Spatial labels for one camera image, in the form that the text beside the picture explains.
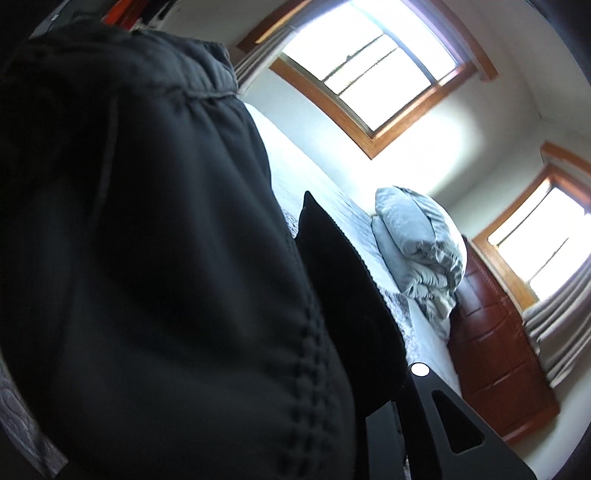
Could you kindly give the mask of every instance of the wooden window frame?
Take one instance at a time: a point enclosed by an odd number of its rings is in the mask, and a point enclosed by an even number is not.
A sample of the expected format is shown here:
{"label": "wooden window frame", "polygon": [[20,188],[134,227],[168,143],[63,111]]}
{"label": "wooden window frame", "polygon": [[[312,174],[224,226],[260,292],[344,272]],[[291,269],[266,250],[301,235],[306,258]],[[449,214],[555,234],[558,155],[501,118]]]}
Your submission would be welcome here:
{"label": "wooden window frame", "polygon": [[547,163],[544,170],[524,192],[495,221],[472,239],[473,246],[489,265],[497,279],[504,285],[520,311],[537,303],[538,297],[505,262],[497,247],[491,245],[488,238],[547,180],[550,182],[551,188],[559,188],[586,210],[591,210],[591,187],[566,173],[556,163],[568,164],[589,176],[591,176],[591,164],[578,155],[550,142],[544,143],[540,152],[544,161],[552,163]]}
{"label": "wooden window frame", "polygon": [[[310,1],[313,0],[288,0],[258,24],[238,44],[238,48],[245,53],[253,50]],[[412,0],[412,5],[409,6],[432,30],[441,33],[451,51],[463,53],[458,56],[465,57],[464,63],[419,94],[374,132],[369,131],[355,113],[344,106],[322,82],[287,56],[281,56],[271,66],[273,72],[331,118],[370,160],[477,72],[483,81],[490,81],[498,76],[484,49],[443,0]]]}

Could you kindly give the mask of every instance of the window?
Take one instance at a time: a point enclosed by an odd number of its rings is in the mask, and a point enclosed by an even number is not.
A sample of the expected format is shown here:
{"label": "window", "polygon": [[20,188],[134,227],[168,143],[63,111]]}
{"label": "window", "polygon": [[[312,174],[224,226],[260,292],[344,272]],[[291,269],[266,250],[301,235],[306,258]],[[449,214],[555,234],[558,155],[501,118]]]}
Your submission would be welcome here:
{"label": "window", "polygon": [[[445,22],[407,0],[352,0],[303,28],[273,70],[374,158],[476,73],[462,46],[475,40],[448,7],[433,2],[453,20],[456,36],[462,31],[470,41],[457,41]],[[289,4],[293,11],[294,0]],[[276,22],[265,19],[239,46],[248,50],[289,14],[283,8]],[[496,76],[481,47],[473,50],[486,58],[481,64],[489,67],[491,78]]]}
{"label": "window", "polygon": [[550,164],[474,242],[525,309],[554,294],[591,254],[590,209],[591,187]]}

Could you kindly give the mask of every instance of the folded comforter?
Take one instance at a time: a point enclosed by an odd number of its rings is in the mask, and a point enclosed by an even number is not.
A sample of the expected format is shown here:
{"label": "folded comforter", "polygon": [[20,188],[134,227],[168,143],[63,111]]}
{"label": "folded comforter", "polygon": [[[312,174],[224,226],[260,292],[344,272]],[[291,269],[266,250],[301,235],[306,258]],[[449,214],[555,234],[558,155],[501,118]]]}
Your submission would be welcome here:
{"label": "folded comforter", "polygon": [[446,275],[405,257],[380,216],[373,218],[372,229],[380,253],[400,291],[414,299],[437,334],[448,339],[449,314],[456,301]]}
{"label": "folded comforter", "polygon": [[466,271],[462,234],[437,202],[410,189],[378,189],[375,209],[374,235],[394,280],[447,340],[454,292]]}

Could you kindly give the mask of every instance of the black bag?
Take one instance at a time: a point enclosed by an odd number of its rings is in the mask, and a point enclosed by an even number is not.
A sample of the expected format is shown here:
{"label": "black bag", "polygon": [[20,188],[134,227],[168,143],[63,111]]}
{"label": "black bag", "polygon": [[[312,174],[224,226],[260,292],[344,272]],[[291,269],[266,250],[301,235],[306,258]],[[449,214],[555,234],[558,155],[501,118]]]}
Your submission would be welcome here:
{"label": "black bag", "polygon": [[227,52],[81,22],[0,85],[0,346],[116,478],[350,478],[348,379]]}

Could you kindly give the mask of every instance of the orange object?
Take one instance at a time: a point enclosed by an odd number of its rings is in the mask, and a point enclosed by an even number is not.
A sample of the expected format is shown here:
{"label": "orange object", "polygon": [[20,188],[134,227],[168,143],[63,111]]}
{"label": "orange object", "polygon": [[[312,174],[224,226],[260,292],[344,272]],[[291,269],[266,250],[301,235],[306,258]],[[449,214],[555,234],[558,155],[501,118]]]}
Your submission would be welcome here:
{"label": "orange object", "polygon": [[119,0],[103,18],[107,25],[118,25],[129,30],[141,17],[150,0]]}

